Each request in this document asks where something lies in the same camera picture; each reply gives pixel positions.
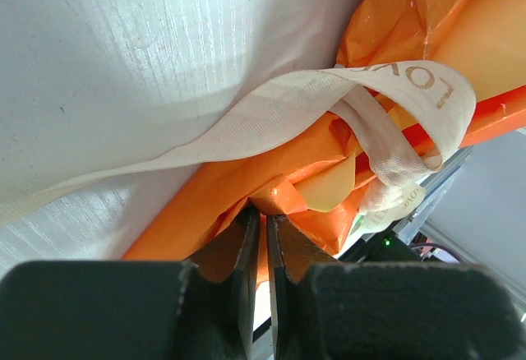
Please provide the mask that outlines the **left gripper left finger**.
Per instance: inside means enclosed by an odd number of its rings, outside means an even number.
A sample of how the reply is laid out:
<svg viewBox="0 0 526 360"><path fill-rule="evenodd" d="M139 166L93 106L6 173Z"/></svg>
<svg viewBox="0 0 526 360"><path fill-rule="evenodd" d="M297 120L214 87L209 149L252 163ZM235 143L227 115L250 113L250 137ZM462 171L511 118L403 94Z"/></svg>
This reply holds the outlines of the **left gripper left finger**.
<svg viewBox="0 0 526 360"><path fill-rule="evenodd" d="M251 354L260 213L243 209L190 260L190 359L248 359Z"/></svg>

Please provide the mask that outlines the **orange wrapping paper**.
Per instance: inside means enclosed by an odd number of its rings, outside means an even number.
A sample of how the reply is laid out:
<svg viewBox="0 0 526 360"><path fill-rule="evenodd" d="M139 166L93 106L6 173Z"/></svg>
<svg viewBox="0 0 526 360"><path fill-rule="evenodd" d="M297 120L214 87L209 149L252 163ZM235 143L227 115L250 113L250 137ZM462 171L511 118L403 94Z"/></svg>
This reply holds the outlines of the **orange wrapping paper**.
<svg viewBox="0 0 526 360"><path fill-rule="evenodd" d="M357 215L525 123L525 0L364 0L332 69L278 76L179 147L200 168L125 252L180 261L247 205L329 254Z"/></svg>

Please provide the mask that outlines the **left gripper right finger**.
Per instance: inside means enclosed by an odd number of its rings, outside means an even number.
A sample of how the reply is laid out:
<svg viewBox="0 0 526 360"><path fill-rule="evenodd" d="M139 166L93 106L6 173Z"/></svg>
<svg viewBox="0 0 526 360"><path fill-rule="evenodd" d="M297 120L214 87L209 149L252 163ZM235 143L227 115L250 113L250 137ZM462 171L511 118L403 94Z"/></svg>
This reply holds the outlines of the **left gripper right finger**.
<svg viewBox="0 0 526 360"><path fill-rule="evenodd" d="M286 215L266 217L271 329L276 359L301 359L310 347L300 282L316 264L338 260L316 245Z"/></svg>

